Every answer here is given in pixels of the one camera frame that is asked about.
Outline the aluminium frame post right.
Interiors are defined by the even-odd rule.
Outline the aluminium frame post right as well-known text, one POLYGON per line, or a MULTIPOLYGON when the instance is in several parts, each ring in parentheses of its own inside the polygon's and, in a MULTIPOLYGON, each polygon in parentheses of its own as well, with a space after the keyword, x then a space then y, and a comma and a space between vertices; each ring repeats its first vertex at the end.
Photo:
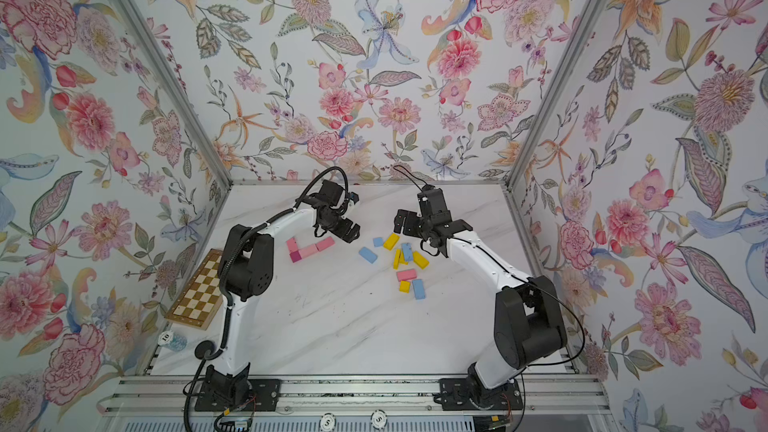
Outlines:
POLYGON ((523 121, 525 129, 524 140, 510 172, 505 176, 504 186, 507 191, 512 189, 523 179, 526 165, 532 158, 539 137, 562 93, 571 81, 571 76, 578 60, 586 49, 587 42, 594 31, 599 15, 602 13, 607 0, 586 0, 581 12, 581 20, 571 35, 563 50, 563 55, 554 69, 550 86, 543 95, 542 102, 536 112, 523 121))

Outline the blue lower block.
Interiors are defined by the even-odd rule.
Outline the blue lower block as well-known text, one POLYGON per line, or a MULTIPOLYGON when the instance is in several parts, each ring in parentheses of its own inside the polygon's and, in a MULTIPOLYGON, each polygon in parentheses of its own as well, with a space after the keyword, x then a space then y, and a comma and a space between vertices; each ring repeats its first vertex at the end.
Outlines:
POLYGON ((426 298, 425 287, 421 279, 412 280, 411 289, 416 300, 423 300, 426 298))

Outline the yellow rectangular block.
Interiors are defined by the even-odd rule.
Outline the yellow rectangular block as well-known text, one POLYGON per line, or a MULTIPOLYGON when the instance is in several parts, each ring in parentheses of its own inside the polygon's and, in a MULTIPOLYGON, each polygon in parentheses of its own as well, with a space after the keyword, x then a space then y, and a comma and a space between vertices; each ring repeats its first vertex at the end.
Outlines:
POLYGON ((400 236, 396 233, 392 233, 382 244, 382 247, 386 250, 392 251, 399 242, 400 236))

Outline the aluminium frame post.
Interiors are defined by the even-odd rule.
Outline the aluminium frame post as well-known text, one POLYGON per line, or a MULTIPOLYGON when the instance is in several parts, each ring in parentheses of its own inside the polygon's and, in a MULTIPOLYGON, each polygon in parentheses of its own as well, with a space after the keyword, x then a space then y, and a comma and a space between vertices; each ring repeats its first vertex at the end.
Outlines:
POLYGON ((134 36, 142 51, 146 54, 153 74, 157 77, 160 85, 176 107, 177 113, 187 127, 191 138, 198 145, 202 157, 207 162, 209 171, 220 183, 222 189, 225 192, 229 192, 233 185, 231 176, 214 150, 212 140, 205 133, 193 105, 188 100, 183 87, 166 61, 163 50, 154 38, 139 7, 134 0, 113 1, 115 2, 114 7, 116 11, 126 23, 127 30, 134 36))
POLYGON ((581 20, 571 35, 563 50, 563 55, 554 69, 550 86, 543 95, 542 102, 536 112, 523 121, 525 129, 524 140, 510 172, 505 176, 504 186, 507 191, 512 189, 523 179, 526 165, 532 158, 539 137, 562 93, 571 81, 571 76, 578 60, 586 49, 587 42, 594 31, 599 15, 602 13, 607 0, 586 0, 581 12, 581 20))

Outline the black round puck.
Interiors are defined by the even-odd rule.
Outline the black round puck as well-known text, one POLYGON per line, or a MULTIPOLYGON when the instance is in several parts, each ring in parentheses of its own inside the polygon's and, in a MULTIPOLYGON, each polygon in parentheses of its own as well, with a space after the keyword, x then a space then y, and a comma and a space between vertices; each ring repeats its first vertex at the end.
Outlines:
POLYGON ((211 360, 217 350, 217 346, 211 340, 199 342, 194 349, 194 356, 198 360, 211 360))

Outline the light pink block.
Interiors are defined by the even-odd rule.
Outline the light pink block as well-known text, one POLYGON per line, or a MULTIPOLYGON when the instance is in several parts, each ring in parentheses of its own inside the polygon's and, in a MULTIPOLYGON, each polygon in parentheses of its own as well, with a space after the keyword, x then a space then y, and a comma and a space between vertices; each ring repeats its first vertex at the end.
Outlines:
POLYGON ((311 244, 298 250, 298 253, 302 259, 306 259, 318 252, 319 250, 316 244, 311 244))

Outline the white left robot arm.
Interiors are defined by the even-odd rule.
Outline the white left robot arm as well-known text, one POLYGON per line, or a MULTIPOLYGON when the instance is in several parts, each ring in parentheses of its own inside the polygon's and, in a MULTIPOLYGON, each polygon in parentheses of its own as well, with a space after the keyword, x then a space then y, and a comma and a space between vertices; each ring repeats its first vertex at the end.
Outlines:
POLYGON ((205 391, 215 391, 239 404, 250 390, 250 361, 240 349, 245 333, 253 327, 259 298, 275 275, 275 250, 279 241, 307 229, 317 238, 329 234, 346 243, 360 237, 360 226, 347 217, 359 202, 347 179, 342 184, 317 177, 291 207, 255 226, 230 229, 221 255, 219 287, 226 303, 220 341, 204 360, 208 363, 205 391))

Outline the aluminium frame post left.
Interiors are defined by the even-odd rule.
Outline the aluminium frame post left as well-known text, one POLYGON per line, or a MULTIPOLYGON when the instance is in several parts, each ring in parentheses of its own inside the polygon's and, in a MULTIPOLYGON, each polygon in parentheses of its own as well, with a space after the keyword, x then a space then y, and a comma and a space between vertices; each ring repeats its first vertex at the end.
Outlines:
POLYGON ((188 100, 183 87, 166 61, 163 50, 154 38, 139 7, 134 0, 113 1, 115 2, 114 7, 116 11, 126 23, 127 30, 134 36, 142 51, 146 54, 153 74, 157 77, 160 85, 176 107, 177 113, 187 127, 191 138, 198 145, 202 157, 207 162, 209 171, 220 183, 222 189, 225 192, 229 192, 233 185, 231 176, 214 150, 212 140, 205 133, 193 105, 188 100))

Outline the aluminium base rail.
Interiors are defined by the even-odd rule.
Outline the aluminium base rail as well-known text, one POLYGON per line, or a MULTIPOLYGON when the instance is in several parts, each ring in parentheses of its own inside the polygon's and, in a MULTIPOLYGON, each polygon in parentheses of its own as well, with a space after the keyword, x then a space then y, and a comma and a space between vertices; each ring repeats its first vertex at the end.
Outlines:
MULTIPOLYGON (((276 375, 279 390, 268 395, 272 410, 250 406, 237 416, 320 417, 370 416, 381 410, 393 415, 447 415, 443 408, 442 375, 276 375)), ((182 416, 188 376, 140 376, 118 381, 111 396, 99 406, 104 418, 182 416)), ((609 415, 604 387, 590 375, 526 372, 501 397, 512 403, 498 413, 515 412, 521 405, 533 415, 609 415)))

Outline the yellow upright block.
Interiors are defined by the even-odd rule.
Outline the yellow upright block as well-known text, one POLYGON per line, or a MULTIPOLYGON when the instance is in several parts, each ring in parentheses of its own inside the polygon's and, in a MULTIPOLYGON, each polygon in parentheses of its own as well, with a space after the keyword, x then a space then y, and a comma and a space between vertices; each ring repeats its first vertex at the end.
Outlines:
POLYGON ((393 260, 393 268, 395 270, 399 269, 399 266, 401 264, 401 260, 402 260, 402 251, 401 251, 401 249, 397 248, 397 249, 395 249, 395 256, 394 256, 394 260, 393 260))

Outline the pink rectangular block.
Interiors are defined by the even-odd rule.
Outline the pink rectangular block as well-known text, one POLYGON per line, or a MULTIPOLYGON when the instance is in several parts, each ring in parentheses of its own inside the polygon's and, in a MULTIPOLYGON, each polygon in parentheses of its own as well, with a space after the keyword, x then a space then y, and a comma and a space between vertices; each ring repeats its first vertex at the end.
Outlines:
POLYGON ((319 252, 322 252, 335 244, 333 237, 327 237, 316 243, 316 248, 319 252))

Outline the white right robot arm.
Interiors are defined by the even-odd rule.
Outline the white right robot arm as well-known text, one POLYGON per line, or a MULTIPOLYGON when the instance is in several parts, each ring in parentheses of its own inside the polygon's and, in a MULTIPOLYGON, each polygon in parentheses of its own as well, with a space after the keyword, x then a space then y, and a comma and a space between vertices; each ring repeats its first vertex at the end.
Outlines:
POLYGON ((425 185, 417 199, 420 211, 400 209, 394 231, 420 239, 494 292, 492 342, 469 366, 458 392, 462 403, 487 410, 506 393, 511 379, 567 345, 561 302, 550 279, 513 267, 466 221, 453 218, 440 188, 425 185))

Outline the blue block on yellow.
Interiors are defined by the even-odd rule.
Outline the blue block on yellow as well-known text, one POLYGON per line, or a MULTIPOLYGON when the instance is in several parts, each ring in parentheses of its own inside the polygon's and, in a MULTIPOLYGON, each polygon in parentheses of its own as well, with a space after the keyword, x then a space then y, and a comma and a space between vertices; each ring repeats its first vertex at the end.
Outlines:
POLYGON ((402 257, 406 263, 413 262, 413 250, 410 243, 403 243, 401 245, 402 257))

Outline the yellow angled block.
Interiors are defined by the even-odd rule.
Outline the yellow angled block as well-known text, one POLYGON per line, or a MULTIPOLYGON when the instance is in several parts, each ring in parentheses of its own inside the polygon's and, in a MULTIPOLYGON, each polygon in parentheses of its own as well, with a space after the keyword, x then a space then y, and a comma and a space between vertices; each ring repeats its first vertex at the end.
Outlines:
POLYGON ((429 266, 429 261, 418 252, 413 253, 413 261, 421 269, 425 269, 429 266))

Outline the light blue long block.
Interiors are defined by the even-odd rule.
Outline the light blue long block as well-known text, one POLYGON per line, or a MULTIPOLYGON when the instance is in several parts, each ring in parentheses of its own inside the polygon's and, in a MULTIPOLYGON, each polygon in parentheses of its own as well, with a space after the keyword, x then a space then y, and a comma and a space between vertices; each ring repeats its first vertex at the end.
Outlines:
POLYGON ((359 250, 359 255, 371 264, 375 263, 378 259, 378 256, 367 247, 362 247, 359 250))

